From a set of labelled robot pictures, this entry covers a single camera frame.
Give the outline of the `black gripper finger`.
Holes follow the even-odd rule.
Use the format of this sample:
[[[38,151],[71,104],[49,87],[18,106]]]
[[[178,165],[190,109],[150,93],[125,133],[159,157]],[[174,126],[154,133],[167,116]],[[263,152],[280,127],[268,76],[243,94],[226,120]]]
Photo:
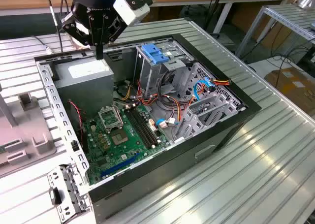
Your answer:
[[[75,17],[72,12],[67,14],[62,20],[62,29],[68,33],[71,37],[73,37],[77,42],[81,45],[89,46],[90,49],[93,51],[95,58],[97,60],[100,59],[100,47],[97,41],[93,39],[93,35],[88,32],[85,33],[84,31],[78,28],[78,23],[75,21]]]
[[[99,59],[103,59],[103,48],[114,42],[127,27],[121,16],[103,15],[99,43]]]

